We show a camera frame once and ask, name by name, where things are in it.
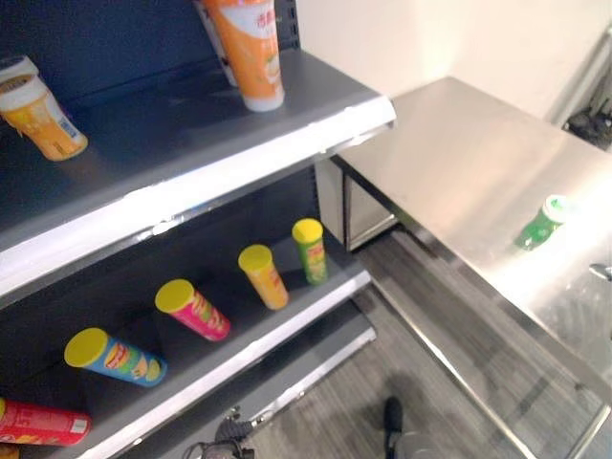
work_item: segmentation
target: gray metal shelf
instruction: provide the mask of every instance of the gray metal shelf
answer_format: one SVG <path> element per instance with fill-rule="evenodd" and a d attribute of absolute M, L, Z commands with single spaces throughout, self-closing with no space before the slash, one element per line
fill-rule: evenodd
<path fill-rule="evenodd" d="M 241 420 L 281 410 L 376 337 L 367 318 L 347 302 L 244 374 L 144 438 L 120 459 L 175 459 L 196 442 L 211 442 L 229 410 Z"/>
<path fill-rule="evenodd" d="M 62 267 L 164 232 L 395 119 L 388 98 L 307 53 L 285 51 L 281 66 L 287 97 L 270 113 L 249 112 L 222 76 L 202 74 L 75 112 L 90 145 L 65 163 L 2 137 L 0 297 L 14 301 Z"/>
<path fill-rule="evenodd" d="M 234 260 L 220 266 L 228 284 L 204 286 L 214 303 L 231 320 L 232 331 L 220 343 L 211 343 L 192 333 L 171 317 L 158 313 L 141 315 L 114 334 L 151 350 L 158 350 L 168 361 L 165 380 L 146 389 L 116 381 L 57 362 L 29 380 L 3 388 L 3 396 L 36 403 L 80 407 L 93 418 L 94 427 L 85 440 L 71 448 L 32 448 L 32 458 L 103 459 L 124 449 L 147 432 L 179 414 L 215 387 L 258 362 L 283 341 L 297 334 L 319 317 L 345 301 L 370 281 L 367 271 L 326 234 L 329 279 L 322 285 L 306 283 L 295 243 L 291 238 L 273 246 L 274 262 L 290 293 L 290 303 L 282 310 L 268 310 L 254 289 L 238 272 Z M 87 312 L 70 318 L 71 326 L 86 326 Z M 41 334 L 53 335 L 59 326 Z"/>

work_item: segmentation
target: green bottle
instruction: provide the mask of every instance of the green bottle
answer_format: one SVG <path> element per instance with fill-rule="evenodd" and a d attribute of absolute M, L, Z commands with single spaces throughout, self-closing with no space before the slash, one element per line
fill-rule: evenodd
<path fill-rule="evenodd" d="M 568 214 L 569 203 L 565 196 L 549 196 L 535 218 L 516 237 L 514 244 L 524 251 L 532 251 L 546 242 L 551 234 L 567 221 Z"/>

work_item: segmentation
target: shelf edge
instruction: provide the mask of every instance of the shelf edge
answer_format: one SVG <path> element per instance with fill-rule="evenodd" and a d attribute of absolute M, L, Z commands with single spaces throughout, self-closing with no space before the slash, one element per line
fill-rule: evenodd
<path fill-rule="evenodd" d="M 264 337 L 253 341 L 234 357 L 157 405 L 138 420 L 124 426 L 121 430 L 118 430 L 115 434 L 94 447 L 87 449 L 77 459 L 100 459 L 111 457 L 120 452 L 177 412 L 205 396 L 227 378 L 237 374 L 254 361 L 263 357 L 274 349 L 276 345 L 293 336 L 318 317 L 321 317 L 344 299 L 365 287 L 370 281 L 370 274 L 366 270 L 347 279 L 336 287 L 335 290 L 314 302 L 310 307 L 293 316 Z"/>
<path fill-rule="evenodd" d="M 139 239 L 183 223 L 181 214 L 396 119 L 384 96 L 224 160 L 126 194 L 0 252 L 0 297 L 79 258 L 139 233 Z"/>

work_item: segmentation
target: metal table leg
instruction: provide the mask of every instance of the metal table leg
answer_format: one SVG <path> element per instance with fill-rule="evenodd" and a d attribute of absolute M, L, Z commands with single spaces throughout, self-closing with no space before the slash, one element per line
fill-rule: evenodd
<path fill-rule="evenodd" d="M 376 278 L 372 278 L 372 284 L 376 291 L 382 296 L 385 302 L 391 307 L 393 312 L 397 314 L 412 336 L 423 346 L 423 348 L 436 360 L 436 362 L 447 372 L 451 381 L 466 394 L 468 399 L 497 427 L 497 429 L 508 439 L 510 443 L 518 450 L 526 459 L 537 459 L 529 447 L 518 438 L 513 430 L 506 422 L 497 415 L 470 386 L 470 384 L 461 376 L 459 371 L 453 366 L 450 360 L 445 356 L 444 352 L 437 347 L 419 328 L 416 322 L 410 317 L 403 308 L 397 303 L 395 298 L 389 295 L 378 282 Z"/>
<path fill-rule="evenodd" d="M 605 420 L 608 419 L 608 416 L 610 416 L 610 411 L 611 408 L 607 404 L 603 404 L 600 407 L 598 412 L 595 414 L 593 421 L 591 421 L 591 424 L 587 426 L 587 428 L 572 446 L 570 452 L 567 454 L 567 456 L 565 456 L 566 459 L 580 459 L 580 457 L 582 457 L 582 454 L 584 454 L 590 443 L 593 441 L 595 435 L 597 435 L 597 432 L 599 432 L 603 427 L 603 424 L 605 424 Z"/>
<path fill-rule="evenodd" d="M 342 171 L 342 243 L 351 251 L 351 178 Z"/>

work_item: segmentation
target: yellow can lid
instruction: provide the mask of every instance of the yellow can lid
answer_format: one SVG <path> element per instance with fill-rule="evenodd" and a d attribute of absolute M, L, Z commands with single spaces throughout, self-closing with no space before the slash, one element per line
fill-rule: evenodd
<path fill-rule="evenodd" d="M 193 298 L 193 286 L 188 280 L 174 279 L 166 282 L 155 295 L 155 306 L 163 313 L 181 311 Z"/>
<path fill-rule="evenodd" d="M 314 218 L 302 218 L 295 222 L 291 235 L 298 244 L 310 244 L 323 236 L 323 226 Z"/>
<path fill-rule="evenodd" d="M 272 263 L 272 251 L 261 244 L 253 244 L 240 252 L 238 266 L 242 271 L 259 271 Z"/>
<path fill-rule="evenodd" d="M 100 358 L 107 343 L 108 335 L 104 330 L 86 328 L 68 341 L 64 349 L 64 360 L 70 366 L 78 368 L 91 365 Z"/>

